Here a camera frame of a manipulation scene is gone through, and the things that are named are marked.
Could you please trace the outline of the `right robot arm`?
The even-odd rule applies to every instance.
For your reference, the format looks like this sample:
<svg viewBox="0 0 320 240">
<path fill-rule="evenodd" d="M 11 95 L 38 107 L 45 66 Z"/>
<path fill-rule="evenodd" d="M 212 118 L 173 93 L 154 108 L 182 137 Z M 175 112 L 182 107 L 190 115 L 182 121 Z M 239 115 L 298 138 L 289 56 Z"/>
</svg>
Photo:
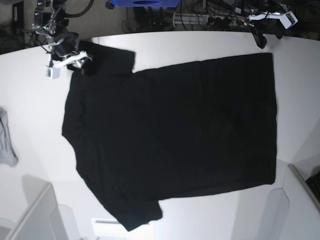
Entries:
<svg viewBox="0 0 320 240">
<path fill-rule="evenodd" d="M 79 35 L 67 29 L 69 19 L 83 16 L 91 9 L 93 3 L 90 0 L 84 10 L 69 14 L 65 10 L 65 0 L 38 0 L 32 27 L 21 31 L 29 37 L 32 34 L 45 37 L 50 48 L 49 53 L 58 60 L 78 55 L 80 53 L 77 47 Z"/>
</svg>

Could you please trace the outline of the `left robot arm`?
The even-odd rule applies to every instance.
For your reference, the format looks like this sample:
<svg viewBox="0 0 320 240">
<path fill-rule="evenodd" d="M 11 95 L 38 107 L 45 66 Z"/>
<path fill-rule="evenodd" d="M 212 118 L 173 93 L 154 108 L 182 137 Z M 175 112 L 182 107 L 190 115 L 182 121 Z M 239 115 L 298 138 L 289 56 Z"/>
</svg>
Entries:
<svg viewBox="0 0 320 240">
<path fill-rule="evenodd" d="M 277 39 L 320 33 L 318 0 L 235 0 L 231 9 L 238 26 L 248 30 L 255 44 L 264 49 L 265 33 Z"/>
</svg>

